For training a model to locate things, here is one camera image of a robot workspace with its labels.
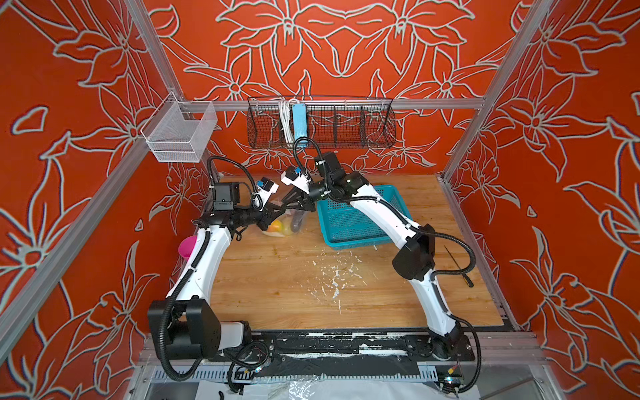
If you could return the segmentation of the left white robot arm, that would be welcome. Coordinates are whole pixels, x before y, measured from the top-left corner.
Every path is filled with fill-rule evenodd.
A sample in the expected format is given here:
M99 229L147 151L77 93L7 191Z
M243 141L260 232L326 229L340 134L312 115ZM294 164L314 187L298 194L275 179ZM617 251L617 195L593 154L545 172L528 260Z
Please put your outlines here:
M265 230L284 208L271 203L278 184L268 178L248 176L248 204L241 203L241 183L220 183L207 161L209 199L195 220L196 243L178 281L163 300L148 309L153 345L166 375L175 382L189 380L200 364L231 350L233 364L248 367L245 358L256 344L245 322L222 322L210 305L211 292L223 256L233 240L240 240L246 228Z

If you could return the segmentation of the red yellow mango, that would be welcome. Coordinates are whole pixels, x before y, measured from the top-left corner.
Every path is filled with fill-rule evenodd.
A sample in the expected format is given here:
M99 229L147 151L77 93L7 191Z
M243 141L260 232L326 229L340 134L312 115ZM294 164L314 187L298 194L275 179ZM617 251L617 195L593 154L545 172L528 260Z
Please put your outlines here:
M273 236L273 237L285 237L286 236L286 234L284 233L284 225L280 220L275 220L274 222L272 222L268 226L268 229L265 231L265 234L267 234L268 236Z

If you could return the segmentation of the clear zip top bag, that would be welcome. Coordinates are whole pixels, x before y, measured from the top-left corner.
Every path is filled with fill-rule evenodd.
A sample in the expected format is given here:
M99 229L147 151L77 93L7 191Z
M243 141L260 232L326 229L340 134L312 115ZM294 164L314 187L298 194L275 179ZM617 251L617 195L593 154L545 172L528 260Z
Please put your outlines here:
M262 234L272 237L272 238L288 238L293 235L298 235L303 232L304 225L306 224L307 216L310 215L310 211L306 211L303 208L300 208L299 211L293 213L286 213L281 216L277 220L280 220L284 225L284 233L285 237L273 237L265 234L265 231L262 231Z

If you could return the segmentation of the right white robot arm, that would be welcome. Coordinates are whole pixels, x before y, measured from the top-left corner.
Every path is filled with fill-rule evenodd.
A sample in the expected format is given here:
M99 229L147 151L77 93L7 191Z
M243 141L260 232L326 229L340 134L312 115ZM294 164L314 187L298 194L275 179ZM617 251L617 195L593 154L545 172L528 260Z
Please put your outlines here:
M323 173L321 178L315 182L301 168L290 167L282 173L281 182L291 186L291 192L302 197L306 203L305 208L310 208L327 198L335 203L348 204L386 233L398 248L398 253L393 259L393 268L399 276L409 281L426 316L432 340L432 355L440 360L449 360L463 345L463 327L470 331L476 347L476 367L470 381L465 384L451 383L448 378L443 378L438 382L438 389L443 393L459 395L469 391L480 377L483 361L481 343L476 328L451 311L438 277L465 275L473 271L477 265L477 256L473 249L460 238L437 232L430 225L421 226L411 220L383 199L360 173ZM468 254L468 266L457 270L437 269L437 238L459 245Z

